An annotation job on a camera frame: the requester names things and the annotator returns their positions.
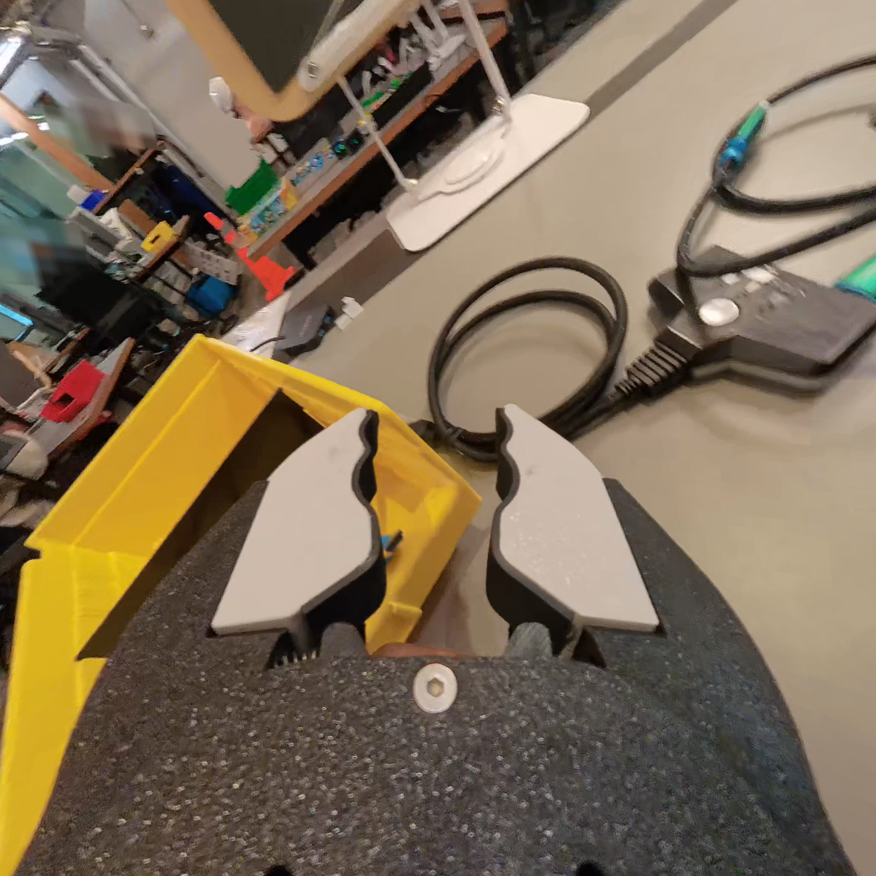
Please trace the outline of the long wooden table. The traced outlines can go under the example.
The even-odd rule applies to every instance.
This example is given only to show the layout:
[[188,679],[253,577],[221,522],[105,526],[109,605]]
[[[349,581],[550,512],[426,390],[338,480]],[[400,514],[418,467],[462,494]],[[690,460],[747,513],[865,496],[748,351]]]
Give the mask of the long wooden table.
[[[430,82],[419,74],[414,76],[415,82],[423,85],[418,92],[413,93],[407,85],[400,88],[401,96],[409,101],[401,104],[399,97],[390,97],[390,108],[398,113],[389,116],[378,109],[374,120],[386,122],[378,131],[380,138],[401,170],[413,167],[422,172],[419,157],[434,154],[434,144],[454,130],[460,115],[475,122],[485,119],[479,87],[485,79],[476,51],[461,46]],[[284,244],[305,268],[312,269],[314,261],[309,253],[323,237],[343,221],[380,212],[385,196],[398,186],[370,135],[352,154],[337,158],[331,153],[321,171],[309,178],[309,187],[295,188],[297,201],[292,209],[247,248],[248,258],[256,261],[277,244]]]

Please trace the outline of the black bin divider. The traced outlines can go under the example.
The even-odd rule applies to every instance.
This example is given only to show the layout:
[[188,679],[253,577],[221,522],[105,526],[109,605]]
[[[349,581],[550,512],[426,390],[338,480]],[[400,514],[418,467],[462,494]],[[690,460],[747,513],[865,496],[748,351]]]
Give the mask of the black bin divider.
[[78,651],[76,660],[110,657],[144,602],[204,539],[217,537],[216,543],[207,546],[208,572],[225,553],[235,561],[254,523],[257,500],[266,493],[268,476],[321,430],[300,405],[276,393],[191,501],[145,568],[115,599],[108,617]]

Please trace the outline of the yellow plastic bin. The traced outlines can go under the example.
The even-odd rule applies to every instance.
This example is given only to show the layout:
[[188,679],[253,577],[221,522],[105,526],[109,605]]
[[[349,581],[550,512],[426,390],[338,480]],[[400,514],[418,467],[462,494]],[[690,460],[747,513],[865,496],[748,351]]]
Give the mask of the yellow plastic bin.
[[380,400],[301,367],[191,341],[28,539],[2,736],[2,874],[25,856],[106,659],[76,654],[276,393],[321,427],[379,417],[372,505],[403,533],[370,651],[406,639],[481,505],[476,490]]

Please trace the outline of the green plastic bin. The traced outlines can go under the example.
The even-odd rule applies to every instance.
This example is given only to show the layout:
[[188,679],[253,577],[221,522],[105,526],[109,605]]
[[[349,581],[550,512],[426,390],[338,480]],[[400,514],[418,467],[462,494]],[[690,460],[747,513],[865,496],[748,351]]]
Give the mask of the green plastic bin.
[[237,214],[246,214],[279,186],[279,177],[271,164],[259,158],[257,169],[237,187],[224,194],[226,206]]

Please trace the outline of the wood-framed black panel stand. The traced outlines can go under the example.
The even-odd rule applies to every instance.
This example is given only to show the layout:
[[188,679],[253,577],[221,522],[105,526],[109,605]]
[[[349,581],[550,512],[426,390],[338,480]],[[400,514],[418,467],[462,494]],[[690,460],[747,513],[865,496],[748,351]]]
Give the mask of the wood-framed black panel stand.
[[542,94],[512,96],[470,2],[457,2],[495,93],[492,115],[420,181],[408,179],[346,79],[395,26],[430,2],[167,2],[194,42],[256,115],[296,119],[337,86],[365,123],[404,193],[387,222],[411,253],[431,248],[577,132],[589,107]]

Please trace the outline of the grey top side table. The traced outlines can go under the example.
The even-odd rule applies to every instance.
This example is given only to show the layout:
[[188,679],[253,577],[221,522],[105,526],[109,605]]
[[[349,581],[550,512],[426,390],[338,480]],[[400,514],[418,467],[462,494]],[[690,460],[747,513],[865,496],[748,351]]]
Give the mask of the grey top side table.
[[49,459],[59,457],[63,452],[87,437],[99,425],[110,419],[110,397],[116,389],[133,349],[134,341],[129,338],[96,363],[82,359],[99,368],[104,374],[104,381],[90,404],[73,421],[53,423],[40,419],[38,416],[58,383],[51,388],[47,399],[35,408],[36,415],[29,425],[27,433]]

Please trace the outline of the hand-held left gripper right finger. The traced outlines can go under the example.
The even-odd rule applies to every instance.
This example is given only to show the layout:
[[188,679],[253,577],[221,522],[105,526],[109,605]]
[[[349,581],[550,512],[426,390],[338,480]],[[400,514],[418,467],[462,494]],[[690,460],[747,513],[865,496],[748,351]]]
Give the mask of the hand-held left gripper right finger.
[[514,404],[497,409],[496,439],[486,595],[509,636],[539,627],[547,652],[559,656],[584,631],[658,632],[658,611],[598,468]]

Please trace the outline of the orange traffic cone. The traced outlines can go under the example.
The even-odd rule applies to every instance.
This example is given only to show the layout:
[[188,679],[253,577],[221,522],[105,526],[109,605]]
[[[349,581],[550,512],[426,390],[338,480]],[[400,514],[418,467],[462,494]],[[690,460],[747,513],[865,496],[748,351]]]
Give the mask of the orange traffic cone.
[[250,242],[232,224],[220,216],[207,212],[204,219],[219,233],[226,245],[232,248],[235,256],[250,270],[264,290],[266,303],[277,300],[287,289],[296,273],[293,267],[284,268],[267,256],[252,259],[249,255]]

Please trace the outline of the red box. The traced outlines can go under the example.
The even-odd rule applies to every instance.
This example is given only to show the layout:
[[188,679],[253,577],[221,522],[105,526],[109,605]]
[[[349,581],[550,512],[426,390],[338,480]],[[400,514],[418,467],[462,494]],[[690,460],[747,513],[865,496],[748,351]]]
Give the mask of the red box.
[[99,368],[82,360],[60,379],[39,418],[53,423],[73,421],[90,404],[103,381],[104,374]]

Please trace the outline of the white printed paper sheet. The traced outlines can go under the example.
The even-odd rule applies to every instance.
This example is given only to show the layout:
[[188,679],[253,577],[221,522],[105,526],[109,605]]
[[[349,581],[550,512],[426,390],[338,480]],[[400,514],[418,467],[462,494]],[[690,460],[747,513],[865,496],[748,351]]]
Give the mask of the white printed paper sheet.
[[280,328],[290,305],[292,291],[286,291],[221,336],[220,341],[242,352],[272,359]]

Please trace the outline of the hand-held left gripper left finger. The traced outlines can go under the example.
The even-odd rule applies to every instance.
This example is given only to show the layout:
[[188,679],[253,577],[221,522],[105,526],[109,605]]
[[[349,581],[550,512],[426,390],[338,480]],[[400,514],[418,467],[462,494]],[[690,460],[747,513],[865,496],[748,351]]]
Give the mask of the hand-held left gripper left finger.
[[366,657],[366,621],[387,586],[372,505],[378,428],[375,410],[357,408],[267,477],[211,619],[215,636],[279,633],[298,658]]

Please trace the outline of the white sign board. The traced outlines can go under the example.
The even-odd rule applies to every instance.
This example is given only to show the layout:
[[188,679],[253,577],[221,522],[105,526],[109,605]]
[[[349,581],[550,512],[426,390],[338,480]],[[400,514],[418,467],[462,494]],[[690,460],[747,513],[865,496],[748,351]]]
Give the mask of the white sign board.
[[241,272],[241,264],[238,259],[225,257],[216,251],[207,250],[191,242],[184,243],[183,252],[191,268],[232,287],[238,285]]

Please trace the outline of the black usb hub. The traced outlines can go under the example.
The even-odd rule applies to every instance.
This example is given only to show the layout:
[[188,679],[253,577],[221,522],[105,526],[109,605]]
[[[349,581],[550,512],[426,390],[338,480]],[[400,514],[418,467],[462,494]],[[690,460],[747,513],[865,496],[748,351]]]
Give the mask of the black usb hub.
[[272,357],[290,362],[317,349],[334,327],[335,318],[336,313],[331,306],[302,301],[285,315]]

